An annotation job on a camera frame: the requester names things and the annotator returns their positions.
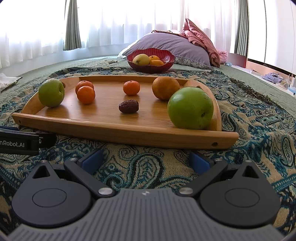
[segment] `orange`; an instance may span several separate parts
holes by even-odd
[[[156,55],[151,55],[151,56],[149,56],[149,58],[150,58],[150,61],[151,60],[160,60],[160,58],[157,57]]]
[[[178,81],[169,76],[157,77],[152,83],[152,92],[158,99],[169,100],[180,89]]]
[[[123,85],[123,92],[127,95],[136,95],[140,91],[140,84],[137,81],[128,81]]]
[[[150,60],[149,62],[150,65],[154,65],[154,66],[162,66],[164,65],[164,63],[161,60]]]
[[[82,86],[90,86],[94,89],[94,85],[92,84],[92,82],[89,82],[89,81],[86,81],[86,80],[83,80],[83,81],[80,81],[76,87],[75,87],[75,93],[77,94],[77,91],[82,87]]]
[[[77,91],[77,98],[83,104],[90,104],[94,101],[96,93],[90,86],[82,86]]]

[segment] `green curtain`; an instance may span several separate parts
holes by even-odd
[[[77,0],[66,0],[65,4],[66,36],[63,50],[81,48],[78,25]]]
[[[249,8],[248,0],[239,0],[239,22],[234,52],[247,56],[249,40]]]

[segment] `lavender pillow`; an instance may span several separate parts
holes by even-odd
[[[127,56],[137,49],[156,48],[168,50],[175,56],[175,64],[187,65],[199,69],[212,69],[208,53],[187,39],[173,34],[149,33],[139,39],[122,53]]]

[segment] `wooden tray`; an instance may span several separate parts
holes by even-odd
[[[182,86],[200,86],[214,103],[214,115],[207,130],[175,128],[167,113],[167,102],[157,99],[152,82],[157,76],[90,75],[61,79],[65,98],[55,108],[43,106],[34,94],[21,113],[13,113],[14,121],[23,126],[57,134],[165,148],[227,149],[238,139],[236,132],[221,131],[221,114],[217,101],[208,87],[196,80],[177,79]],[[81,80],[94,84],[96,98],[92,104],[81,104],[75,86]],[[127,96],[124,82],[138,81],[137,96]],[[128,99],[139,102],[139,111],[123,114],[118,105]]]

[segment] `ribbed gray surface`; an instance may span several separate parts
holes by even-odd
[[[122,189],[99,199],[81,220],[58,229],[20,225],[12,241],[280,241],[272,227],[238,230],[208,218],[193,198],[171,189]]]

